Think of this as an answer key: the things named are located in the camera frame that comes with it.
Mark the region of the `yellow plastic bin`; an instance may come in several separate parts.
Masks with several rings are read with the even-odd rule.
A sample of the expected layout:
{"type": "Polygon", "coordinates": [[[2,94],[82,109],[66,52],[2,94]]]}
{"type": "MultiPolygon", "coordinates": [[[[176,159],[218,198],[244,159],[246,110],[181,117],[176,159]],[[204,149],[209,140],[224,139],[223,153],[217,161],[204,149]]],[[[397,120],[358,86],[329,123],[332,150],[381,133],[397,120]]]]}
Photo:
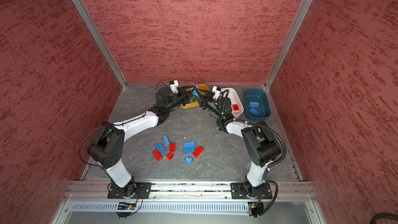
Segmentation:
{"type": "MultiPolygon", "coordinates": [[[[195,86],[201,90],[205,90],[205,91],[209,90],[208,86],[205,84],[198,84],[195,86]]],[[[199,106],[199,100],[200,100],[200,97],[196,97],[195,95],[192,95],[192,98],[190,99],[190,101],[188,103],[186,103],[185,105],[181,105],[181,108],[189,109],[189,108],[197,107],[197,106],[199,106]]]]}

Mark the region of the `aluminium corner post right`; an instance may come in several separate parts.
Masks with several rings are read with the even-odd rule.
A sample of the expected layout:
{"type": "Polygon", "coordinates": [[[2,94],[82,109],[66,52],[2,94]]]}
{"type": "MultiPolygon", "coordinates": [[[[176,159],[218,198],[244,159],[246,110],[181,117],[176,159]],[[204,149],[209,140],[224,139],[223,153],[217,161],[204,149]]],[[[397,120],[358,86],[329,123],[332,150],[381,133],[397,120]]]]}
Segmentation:
{"type": "Polygon", "coordinates": [[[277,56],[277,59],[275,61],[275,64],[266,80],[265,83],[265,90],[269,91],[271,88],[271,85],[274,81],[274,79],[276,78],[276,75],[290,49],[290,46],[292,45],[294,38],[298,32],[298,30],[300,29],[300,26],[308,12],[308,9],[310,8],[311,3],[313,2],[313,0],[302,0],[300,3],[300,6],[296,12],[296,15],[293,19],[292,25],[289,29],[289,32],[287,34],[287,37],[281,47],[281,50],[277,56]]]}

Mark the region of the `red lego brick small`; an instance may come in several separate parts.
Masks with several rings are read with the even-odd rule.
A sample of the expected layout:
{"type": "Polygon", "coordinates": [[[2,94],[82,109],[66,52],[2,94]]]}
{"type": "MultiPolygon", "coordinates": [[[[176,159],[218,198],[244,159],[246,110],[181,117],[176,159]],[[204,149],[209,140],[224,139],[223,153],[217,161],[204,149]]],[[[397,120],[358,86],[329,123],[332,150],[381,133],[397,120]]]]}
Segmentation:
{"type": "Polygon", "coordinates": [[[167,158],[168,158],[168,160],[172,160],[172,159],[174,158],[174,154],[173,154],[172,152],[170,152],[170,153],[167,155],[167,158]]]}

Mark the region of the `blue lego brick bottom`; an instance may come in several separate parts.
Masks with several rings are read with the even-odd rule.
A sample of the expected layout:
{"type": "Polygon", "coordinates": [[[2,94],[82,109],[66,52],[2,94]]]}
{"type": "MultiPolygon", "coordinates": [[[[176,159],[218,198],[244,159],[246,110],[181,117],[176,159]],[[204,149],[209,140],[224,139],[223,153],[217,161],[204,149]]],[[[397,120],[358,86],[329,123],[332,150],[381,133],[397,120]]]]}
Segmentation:
{"type": "Polygon", "coordinates": [[[156,145],[155,145],[155,148],[157,149],[157,151],[160,153],[160,154],[164,154],[165,152],[166,152],[166,149],[163,147],[163,145],[161,145],[160,143],[157,143],[156,145]]]}

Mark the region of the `white plastic bin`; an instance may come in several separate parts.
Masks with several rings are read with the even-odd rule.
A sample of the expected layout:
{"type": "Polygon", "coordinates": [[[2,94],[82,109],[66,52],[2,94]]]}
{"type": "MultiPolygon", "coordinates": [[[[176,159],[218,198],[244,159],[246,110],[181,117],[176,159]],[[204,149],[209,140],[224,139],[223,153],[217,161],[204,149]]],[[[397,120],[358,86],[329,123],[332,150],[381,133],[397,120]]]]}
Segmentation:
{"type": "Polygon", "coordinates": [[[237,104],[239,106],[239,111],[233,111],[233,107],[232,107],[232,115],[235,118],[239,118],[241,116],[241,114],[244,112],[244,107],[239,98],[239,95],[234,88],[222,88],[221,92],[224,92],[226,90],[229,91],[228,98],[231,100],[231,106],[233,104],[237,104]]]}

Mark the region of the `teal plastic bin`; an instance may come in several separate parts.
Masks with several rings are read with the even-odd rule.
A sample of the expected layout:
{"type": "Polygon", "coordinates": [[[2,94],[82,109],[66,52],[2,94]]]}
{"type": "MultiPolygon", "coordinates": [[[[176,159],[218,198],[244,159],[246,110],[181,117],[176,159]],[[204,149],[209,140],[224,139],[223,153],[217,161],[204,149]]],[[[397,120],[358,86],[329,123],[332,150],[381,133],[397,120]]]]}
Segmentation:
{"type": "Polygon", "coordinates": [[[256,89],[244,92],[244,109],[246,118],[253,121],[263,121],[272,114],[266,93],[256,89]]]}

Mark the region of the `red lego brick long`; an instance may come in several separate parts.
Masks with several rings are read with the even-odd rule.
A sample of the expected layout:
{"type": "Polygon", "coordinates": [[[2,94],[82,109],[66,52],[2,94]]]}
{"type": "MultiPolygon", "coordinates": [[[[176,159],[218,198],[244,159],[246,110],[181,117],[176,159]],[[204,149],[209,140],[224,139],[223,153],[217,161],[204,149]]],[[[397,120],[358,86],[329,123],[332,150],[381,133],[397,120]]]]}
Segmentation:
{"type": "Polygon", "coordinates": [[[154,156],[154,158],[156,159],[157,162],[159,162],[159,161],[161,161],[163,159],[162,154],[157,149],[155,149],[152,152],[152,154],[153,154],[153,156],[154,156]]]}

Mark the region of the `aluminium corner post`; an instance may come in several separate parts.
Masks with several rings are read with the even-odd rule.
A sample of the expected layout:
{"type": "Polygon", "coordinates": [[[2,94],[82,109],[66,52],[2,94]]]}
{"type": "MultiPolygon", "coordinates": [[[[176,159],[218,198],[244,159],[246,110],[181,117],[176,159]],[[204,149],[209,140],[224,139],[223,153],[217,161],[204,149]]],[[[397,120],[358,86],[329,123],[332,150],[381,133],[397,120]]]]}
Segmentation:
{"type": "Polygon", "coordinates": [[[271,88],[271,85],[274,81],[274,79],[276,78],[276,75],[290,49],[290,46],[292,45],[294,38],[298,32],[298,30],[300,29],[300,26],[308,12],[308,9],[310,8],[311,3],[313,2],[313,0],[302,0],[300,3],[300,6],[296,12],[296,15],[293,19],[292,25],[289,29],[289,32],[287,34],[287,37],[281,47],[281,50],[277,56],[277,59],[275,61],[275,64],[266,80],[265,83],[265,90],[269,91],[271,88]]]}
{"type": "Polygon", "coordinates": [[[84,23],[86,24],[89,32],[91,33],[92,37],[94,38],[97,46],[99,47],[100,51],[104,55],[108,65],[110,66],[111,70],[113,71],[114,75],[116,76],[117,80],[119,81],[123,90],[126,89],[128,86],[128,82],[125,79],[122,71],[120,70],[117,62],[112,55],[110,49],[108,48],[105,40],[103,39],[98,27],[96,26],[93,18],[91,17],[87,7],[83,0],[72,0],[74,6],[76,7],[78,13],[80,14],[81,18],[83,19],[84,23]]]}

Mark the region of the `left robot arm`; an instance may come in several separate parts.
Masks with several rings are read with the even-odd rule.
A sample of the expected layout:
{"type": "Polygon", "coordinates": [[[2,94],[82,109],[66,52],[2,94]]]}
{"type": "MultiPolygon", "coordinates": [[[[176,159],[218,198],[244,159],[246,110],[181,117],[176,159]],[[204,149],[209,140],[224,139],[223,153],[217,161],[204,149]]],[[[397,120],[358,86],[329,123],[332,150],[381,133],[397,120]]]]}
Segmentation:
{"type": "Polygon", "coordinates": [[[122,162],[124,142],[161,125],[170,112],[190,101],[192,93],[183,87],[163,87],[155,94],[155,104],[143,114],[121,122],[104,122],[95,131],[87,147],[88,155],[105,171],[125,198],[135,193],[135,180],[122,162]]]}

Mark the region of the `blue lego brick pair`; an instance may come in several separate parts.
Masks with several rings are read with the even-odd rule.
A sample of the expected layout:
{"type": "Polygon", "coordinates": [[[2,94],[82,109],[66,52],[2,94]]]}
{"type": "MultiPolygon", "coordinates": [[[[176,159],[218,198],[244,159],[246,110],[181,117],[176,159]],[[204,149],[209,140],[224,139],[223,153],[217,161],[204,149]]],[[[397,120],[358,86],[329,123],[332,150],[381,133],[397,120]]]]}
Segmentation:
{"type": "Polygon", "coordinates": [[[195,141],[184,142],[184,148],[195,147],[195,141]]]}
{"type": "Polygon", "coordinates": [[[184,155],[192,154],[194,153],[194,151],[195,151],[194,147],[187,147],[183,149],[183,154],[184,155]]]}

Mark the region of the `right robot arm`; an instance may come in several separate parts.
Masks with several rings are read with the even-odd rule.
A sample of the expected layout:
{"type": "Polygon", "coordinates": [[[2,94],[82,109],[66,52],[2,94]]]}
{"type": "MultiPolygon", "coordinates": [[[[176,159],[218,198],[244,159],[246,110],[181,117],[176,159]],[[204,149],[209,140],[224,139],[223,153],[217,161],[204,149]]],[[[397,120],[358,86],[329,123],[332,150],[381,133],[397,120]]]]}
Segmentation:
{"type": "Polygon", "coordinates": [[[219,131],[241,137],[251,159],[251,166],[245,176],[246,191],[254,194],[266,181],[271,167],[281,163],[287,154],[285,141],[276,131],[263,122],[247,122],[232,115],[232,103],[228,97],[214,99],[214,94],[206,93],[199,99],[199,105],[217,115],[219,131]]]}

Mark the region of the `aluminium corner post left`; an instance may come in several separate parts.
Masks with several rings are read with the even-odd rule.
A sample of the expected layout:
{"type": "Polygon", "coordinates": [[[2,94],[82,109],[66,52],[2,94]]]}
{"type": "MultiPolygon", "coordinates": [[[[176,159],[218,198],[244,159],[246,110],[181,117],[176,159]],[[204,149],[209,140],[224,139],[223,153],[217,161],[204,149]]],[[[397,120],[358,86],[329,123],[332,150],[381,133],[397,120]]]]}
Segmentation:
{"type": "Polygon", "coordinates": [[[93,18],[91,17],[87,7],[83,0],[72,0],[74,6],[76,7],[78,13],[80,14],[81,18],[83,19],[84,23],[86,24],[89,32],[91,33],[92,37],[94,38],[97,46],[99,47],[100,51],[104,55],[108,65],[110,66],[111,70],[113,71],[114,75],[116,76],[117,80],[119,81],[123,90],[126,89],[128,86],[128,82],[125,79],[122,71],[120,70],[117,62],[112,55],[110,49],[108,48],[105,40],[103,39],[98,27],[96,26],[93,18]]]}

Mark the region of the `blue lego brick long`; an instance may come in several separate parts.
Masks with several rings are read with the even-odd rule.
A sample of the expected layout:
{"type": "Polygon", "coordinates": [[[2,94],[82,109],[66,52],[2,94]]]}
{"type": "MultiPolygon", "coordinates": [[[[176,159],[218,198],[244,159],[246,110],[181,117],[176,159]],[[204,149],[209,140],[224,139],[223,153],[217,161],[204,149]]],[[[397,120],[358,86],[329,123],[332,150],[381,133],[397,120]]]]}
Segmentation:
{"type": "Polygon", "coordinates": [[[254,107],[250,108],[249,112],[250,112],[253,116],[259,116],[259,115],[260,115],[260,112],[259,112],[256,108],[254,108],[254,107]]]}

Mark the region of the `aluminium front rail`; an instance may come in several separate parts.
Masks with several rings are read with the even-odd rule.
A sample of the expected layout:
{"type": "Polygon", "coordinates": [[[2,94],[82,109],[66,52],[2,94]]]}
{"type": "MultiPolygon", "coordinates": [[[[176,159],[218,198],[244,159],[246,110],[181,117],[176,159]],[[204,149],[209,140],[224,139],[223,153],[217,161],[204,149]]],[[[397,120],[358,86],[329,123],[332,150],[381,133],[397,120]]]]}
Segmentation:
{"type": "MultiPolygon", "coordinates": [[[[307,181],[280,181],[278,201],[317,201],[307,181]]],[[[137,192],[148,201],[243,201],[249,197],[244,187],[231,181],[153,180],[136,183],[137,192]]],[[[108,180],[77,180],[70,183],[63,200],[122,200],[108,180]]]]}

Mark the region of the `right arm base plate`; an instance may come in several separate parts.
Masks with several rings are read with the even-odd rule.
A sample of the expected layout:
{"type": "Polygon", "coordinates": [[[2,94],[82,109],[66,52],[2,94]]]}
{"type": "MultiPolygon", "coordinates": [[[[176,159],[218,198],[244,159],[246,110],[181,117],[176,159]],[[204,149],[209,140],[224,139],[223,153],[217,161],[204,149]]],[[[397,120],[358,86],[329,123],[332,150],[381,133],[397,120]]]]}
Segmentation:
{"type": "Polygon", "coordinates": [[[263,183],[260,186],[253,187],[249,182],[231,183],[232,199],[272,199],[273,195],[269,183],[263,183]]]}

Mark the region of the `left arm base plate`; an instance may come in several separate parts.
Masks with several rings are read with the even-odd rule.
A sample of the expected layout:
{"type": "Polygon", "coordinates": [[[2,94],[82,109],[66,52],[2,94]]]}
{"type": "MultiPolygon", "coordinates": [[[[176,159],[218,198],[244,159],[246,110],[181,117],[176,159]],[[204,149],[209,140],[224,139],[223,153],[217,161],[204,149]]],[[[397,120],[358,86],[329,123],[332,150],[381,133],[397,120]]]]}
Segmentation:
{"type": "Polygon", "coordinates": [[[152,183],[130,182],[125,187],[117,186],[113,181],[108,185],[108,199],[148,199],[152,183]]]}

